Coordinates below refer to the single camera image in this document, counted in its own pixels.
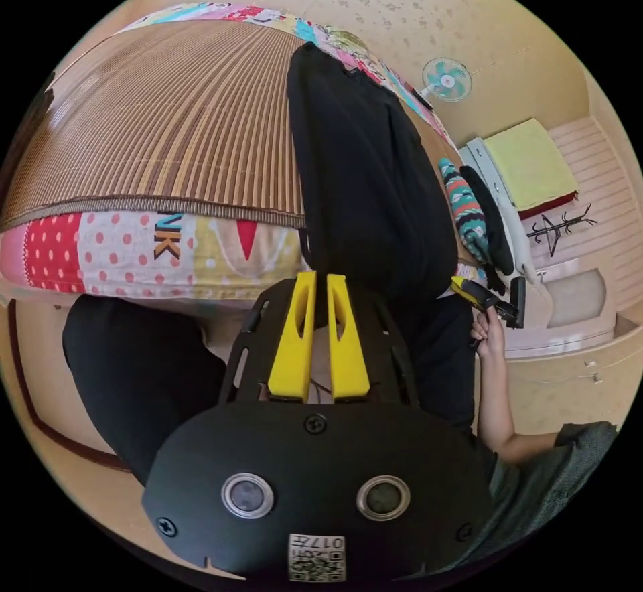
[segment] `qr code sticker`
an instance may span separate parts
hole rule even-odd
[[[343,536],[291,534],[288,545],[291,581],[338,583],[346,580],[346,541]]]

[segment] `gray shirt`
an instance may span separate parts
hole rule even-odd
[[[563,425],[555,446],[515,466],[497,460],[491,518],[468,551],[446,569],[490,556],[554,518],[587,482],[616,438],[607,423]]]

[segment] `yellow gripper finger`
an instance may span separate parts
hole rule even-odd
[[[330,383],[333,399],[363,398],[370,381],[343,275],[328,275],[328,333]]]
[[[317,273],[298,273],[268,379],[268,391],[274,398],[308,401],[316,295]]]
[[[451,278],[451,290],[469,301],[476,309],[484,310],[484,304],[493,293],[484,286],[465,277],[453,276]]]

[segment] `person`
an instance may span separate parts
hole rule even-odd
[[[448,570],[508,548],[555,516],[601,461],[616,428],[597,422],[517,433],[504,331],[493,309],[474,319],[458,295],[389,309],[409,351],[421,408],[470,439],[492,495],[491,518]],[[480,340],[477,434],[471,338]],[[62,343],[96,430],[143,485],[165,439],[218,401],[226,365],[187,315],[81,295],[68,313]]]

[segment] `leg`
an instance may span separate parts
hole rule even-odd
[[[185,315],[82,295],[62,344],[98,433],[143,484],[163,442],[213,407],[226,365]]]
[[[390,307],[409,349],[420,406],[465,433],[474,420],[473,313],[459,295]]]

